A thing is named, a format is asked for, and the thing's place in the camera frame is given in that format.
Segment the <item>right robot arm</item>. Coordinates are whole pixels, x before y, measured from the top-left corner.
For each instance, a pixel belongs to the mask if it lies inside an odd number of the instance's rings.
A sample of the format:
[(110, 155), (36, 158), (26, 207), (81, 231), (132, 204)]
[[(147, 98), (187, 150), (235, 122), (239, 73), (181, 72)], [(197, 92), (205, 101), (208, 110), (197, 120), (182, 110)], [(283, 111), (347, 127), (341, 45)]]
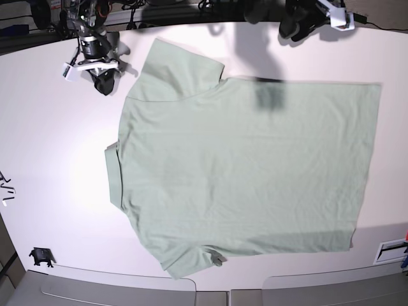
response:
[(105, 27), (111, 9), (111, 1), (69, 3), (67, 19), (75, 29), (77, 47), (72, 59), (64, 63), (62, 72), (64, 79), (70, 82), (87, 72), (94, 88), (105, 96), (113, 91), (115, 74), (119, 71), (117, 47)]

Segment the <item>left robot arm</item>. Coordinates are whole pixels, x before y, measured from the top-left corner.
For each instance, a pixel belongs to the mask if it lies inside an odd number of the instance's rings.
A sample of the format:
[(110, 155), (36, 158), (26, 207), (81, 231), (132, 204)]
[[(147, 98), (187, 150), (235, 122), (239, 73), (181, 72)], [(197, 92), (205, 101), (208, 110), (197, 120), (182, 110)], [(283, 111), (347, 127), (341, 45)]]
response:
[(297, 42), (329, 23), (330, 18), (317, 1), (286, 1), (279, 34), (285, 40)]

